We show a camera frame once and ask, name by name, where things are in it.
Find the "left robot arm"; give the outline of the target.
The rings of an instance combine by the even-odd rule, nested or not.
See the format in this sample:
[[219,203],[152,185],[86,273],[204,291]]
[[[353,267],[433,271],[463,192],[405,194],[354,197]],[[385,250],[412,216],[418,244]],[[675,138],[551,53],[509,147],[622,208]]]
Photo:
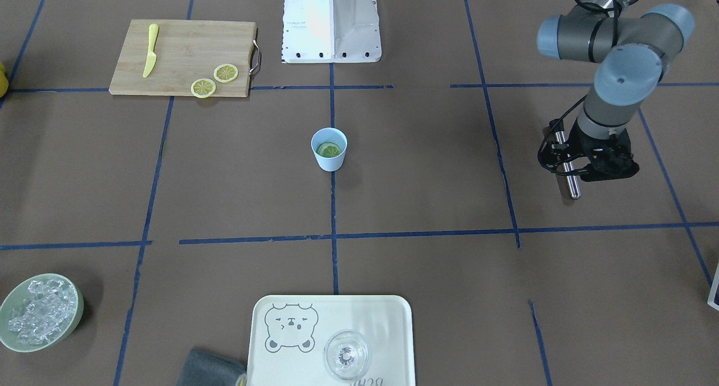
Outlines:
[[574,0],[564,15],[548,17],[536,38],[546,57],[598,64],[591,88],[573,109],[577,118],[564,140],[550,122],[537,151],[543,169],[585,182],[627,179],[640,169],[627,124],[654,91],[696,27],[690,10],[675,3],[640,17],[622,12],[639,0]]

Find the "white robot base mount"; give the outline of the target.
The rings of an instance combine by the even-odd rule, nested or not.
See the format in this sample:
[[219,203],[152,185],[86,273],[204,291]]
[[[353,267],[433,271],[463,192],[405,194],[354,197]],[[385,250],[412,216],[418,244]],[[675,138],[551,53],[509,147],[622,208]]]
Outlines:
[[283,63],[381,60],[377,0],[283,0],[283,4]]

